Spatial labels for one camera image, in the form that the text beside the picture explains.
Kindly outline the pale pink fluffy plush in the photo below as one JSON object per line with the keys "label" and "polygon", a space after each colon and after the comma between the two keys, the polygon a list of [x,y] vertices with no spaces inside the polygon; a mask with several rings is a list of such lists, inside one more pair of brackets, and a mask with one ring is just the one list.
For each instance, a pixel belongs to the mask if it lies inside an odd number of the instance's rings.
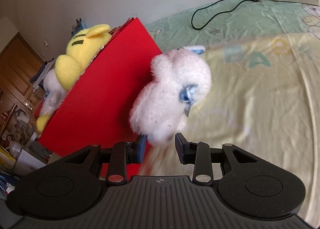
{"label": "pale pink fluffy plush", "polygon": [[187,46],[155,56],[153,79],[139,93],[130,111],[131,129],[145,135],[152,146],[169,143],[181,131],[193,105],[212,85],[204,46]]}

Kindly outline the white fluffy plush toy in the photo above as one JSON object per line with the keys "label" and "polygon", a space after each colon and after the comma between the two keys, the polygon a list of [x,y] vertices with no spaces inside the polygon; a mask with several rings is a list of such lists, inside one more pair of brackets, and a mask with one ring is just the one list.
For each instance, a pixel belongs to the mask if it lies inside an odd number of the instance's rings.
{"label": "white fluffy plush toy", "polygon": [[43,80],[43,87],[46,92],[40,110],[40,116],[51,115],[63,102],[67,94],[58,81],[55,69],[51,69]]}

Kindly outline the yellow tiger plush toy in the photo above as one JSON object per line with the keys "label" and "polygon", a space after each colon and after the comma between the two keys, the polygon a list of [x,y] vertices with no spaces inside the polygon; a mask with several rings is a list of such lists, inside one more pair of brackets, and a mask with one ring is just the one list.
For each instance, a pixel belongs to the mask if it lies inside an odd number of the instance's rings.
{"label": "yellow tiger plush toy", "polygon": [[[83,29],[68,42],[66,53],[57,57],[54,66],[56,77],[66,92],[72,88],[94,57],[112,38],[110,31],[111,27],[108,24]],[[53,113],[42,116],[39,114],[36,120],[38,134],[42,133]]]}

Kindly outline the red cardboard box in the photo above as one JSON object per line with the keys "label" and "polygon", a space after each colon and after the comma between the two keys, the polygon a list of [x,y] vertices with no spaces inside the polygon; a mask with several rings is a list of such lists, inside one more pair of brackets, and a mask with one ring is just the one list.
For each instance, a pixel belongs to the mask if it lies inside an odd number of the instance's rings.
{"label": "red cardboard box", "polygon": [[137,135],[130,110],[161,50],[139,18],[128,20],[91,62],[49,119],[39,143],[60,157],[91,144],[110,148]]}

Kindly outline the small toy clutter pile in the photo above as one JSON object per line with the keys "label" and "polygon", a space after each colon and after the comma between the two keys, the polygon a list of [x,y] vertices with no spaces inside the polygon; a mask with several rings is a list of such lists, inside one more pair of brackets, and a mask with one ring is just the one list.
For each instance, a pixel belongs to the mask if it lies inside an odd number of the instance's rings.
{"label": "small toy clutter pile", "polygon": [[22,176],[44,167],[52,152],[37,138],[33,120],[22,109],[1,113],[1,199]]}

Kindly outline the cartoon bear bed sheet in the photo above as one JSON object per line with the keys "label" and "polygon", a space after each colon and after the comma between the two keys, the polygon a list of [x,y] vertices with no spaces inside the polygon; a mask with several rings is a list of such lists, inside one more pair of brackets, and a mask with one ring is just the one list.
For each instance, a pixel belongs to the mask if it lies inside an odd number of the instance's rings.
{"label": "cartoon bear bed sheet", "polygon": [[232,143],[296,174],[300,216],[319,226],[319,7],[227,0],[147,25],[164,52],[206,46],[212,87],[191,109],[186,139]]}

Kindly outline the blue plastic bag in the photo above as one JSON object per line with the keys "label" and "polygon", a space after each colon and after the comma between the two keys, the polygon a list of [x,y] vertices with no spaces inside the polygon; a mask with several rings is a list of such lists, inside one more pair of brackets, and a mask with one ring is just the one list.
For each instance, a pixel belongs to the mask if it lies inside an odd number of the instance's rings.
{"label": "blue plastic bag", "polygon": [[76,24],[72,26],[72,31],[71,31],[71,37],[74,37],[78,32],[80,32],[81,30],[85,29],[86,26],[85,24],[82,22],[82,19],[76,19]]}

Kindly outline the wooden door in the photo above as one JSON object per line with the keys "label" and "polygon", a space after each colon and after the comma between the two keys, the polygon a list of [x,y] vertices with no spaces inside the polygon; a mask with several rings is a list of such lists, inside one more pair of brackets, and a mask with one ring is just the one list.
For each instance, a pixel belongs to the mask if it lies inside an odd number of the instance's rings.
{"label": "wooden door", "polygon": [[1,112],[1,134],[7,129],[15,110],[23,110],[34,121],[34,113],[42,95],[33,91],[30,79],[38,73],[44,60],[17,33],[1,51],[1,93],[13,101],[9,113]]}

